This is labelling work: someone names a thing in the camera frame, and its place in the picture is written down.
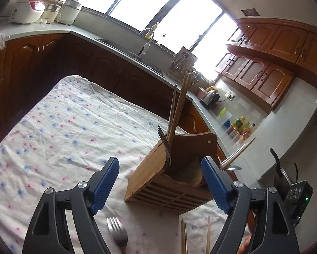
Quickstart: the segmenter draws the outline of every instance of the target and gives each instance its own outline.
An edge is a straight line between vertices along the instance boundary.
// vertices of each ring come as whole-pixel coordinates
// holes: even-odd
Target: metal fork
[[[114,239],[117,246],[121,249],[122,254],[126,254],[128,243],[128,234],[118,218],[107,218],[107,225],[110,235]]]

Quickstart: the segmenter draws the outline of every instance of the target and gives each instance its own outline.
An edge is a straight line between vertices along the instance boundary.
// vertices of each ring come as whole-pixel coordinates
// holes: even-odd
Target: dish rack
[[[125,201],[179,215],[207,203],[213,196],[200,167],[194,166],[206,156],[219,165],[216,147],[217,136],[211,132],[176,134],[170,158],[160,140],[129,178]]]

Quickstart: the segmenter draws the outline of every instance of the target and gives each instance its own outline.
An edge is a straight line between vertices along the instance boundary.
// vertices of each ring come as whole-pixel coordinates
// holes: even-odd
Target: rice cooker
[[[14,23],[35,23],[44,12],[41,0],[17,0],[9,20]]]
[[[81,11],[82,5],[75,0],[66,0],[62,5],[59,13],[61,14],[59,23],[71,25],[74,23],[77,15]]]

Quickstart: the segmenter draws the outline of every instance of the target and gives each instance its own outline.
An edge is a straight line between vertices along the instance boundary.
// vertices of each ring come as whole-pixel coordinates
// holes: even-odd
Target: white tablecloth
[[[214,201],[180,217],[124,202],[129,176],[159,140],[158,124],[166,130],[166,120],[80,76],[62,79],[0,144],[0,236],[12,252],[22,252],[31,216],[47,187],[71,189],[100,171],[111,156],[118,158],[120,172],[95,215],[111,253],[120,250],[107,230],[110,216],[127,229],[127,253],[180,253],[182,218],[189,253],[204,253],[208,215],[212,246],[226,220]],[[75,251],[82,253],[70,211],[67,216]]]

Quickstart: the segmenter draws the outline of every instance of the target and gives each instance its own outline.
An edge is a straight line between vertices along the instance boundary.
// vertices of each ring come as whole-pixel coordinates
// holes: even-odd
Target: chopsticks
[[[171,129],[171,125],[172,125],[172,123],[173,123],[173,118],[174,118],[176,91],[177,91],[177,84],[174,85],[173,100],[172,100],[172,102],[171,102],[168,130],[167,130],[167,132],[166,132],[166,137],[167,137],[167,138],[168,138],[168,135],[169,135],[169,132],[170,132],[170,129]]]
[[[178,97],[178,102],[177,102],[176,111],[174,114],[174,119],[172,121],[171,128],[170,128],[170,131],[168,134],[168,143],[169,143],[170,148],[171,148],[171,145],[172,145],[173,140],[174,140],[177,123],[178,123],[178,120],[181,116],[181,112],[182,112],[185,96],[187,95],[191,76],[192,76],[192,73],[189,73],[189,74],[185,74],[184,78],[183,78],[183,84],[182,84],[180,95]]]

